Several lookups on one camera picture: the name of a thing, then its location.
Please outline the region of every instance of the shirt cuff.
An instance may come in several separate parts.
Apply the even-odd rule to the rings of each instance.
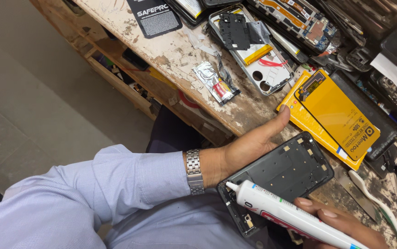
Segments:
[[[181,151],[142,154],[137,170],[143,196],[150,205],[191,194]]]

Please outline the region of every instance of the shirt sleeve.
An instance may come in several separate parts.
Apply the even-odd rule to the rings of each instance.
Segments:
[[[114,225],[138,209],[189,194],[181,152],[135,154],[111,146],[92,161],[54,166],[7,189],[0,248],[31,241],[41,248],[104,246],[96,235],[102,223]]]

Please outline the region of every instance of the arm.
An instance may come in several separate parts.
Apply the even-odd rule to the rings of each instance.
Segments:
[[[200,152],[206,188],[272,150],[270,138],[289,121],[289,109],[235,142]],[[92,161],[52,167],[10,187],[0,203],[0,248],[104,246],[102,223],[117,224],[138,209],[190,194],[181,152],[133,154],[122,145],[101,150]]]

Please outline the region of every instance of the yellow screen protector film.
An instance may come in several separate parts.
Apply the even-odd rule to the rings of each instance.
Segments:
[[[290,108],[290,121],[298,126],[301,130],[311,133],[312,137],[329,152],[338,157],[342,162],[351,167],[353,170],[358,170],[361,162],[364,159],[364,154],[358,160],[352,160],[348,154],[339,146],[339,144],[327,133],[324,128],[317,122],[317,120],[304,108],[304,106],[295,98],[295,91],[307,79],[311,77],[311,74],[307,71],[303,71],[303,75],[295,83],[293,88],[283,99],[282,103],[277,107],[279,110],[281,105],[287,105]]]
[[[380,137],[380,131],[323,70],[303,83],[295,97],[352,160],[361,158]]]

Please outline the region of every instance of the light blue shirt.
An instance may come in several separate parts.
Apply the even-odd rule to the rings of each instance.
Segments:
[[[0,249],[267,248],[267,231],[256,236],[239,234],[215,191],[190,196],[181,152],[108,147],[14,184],[0,202]]]

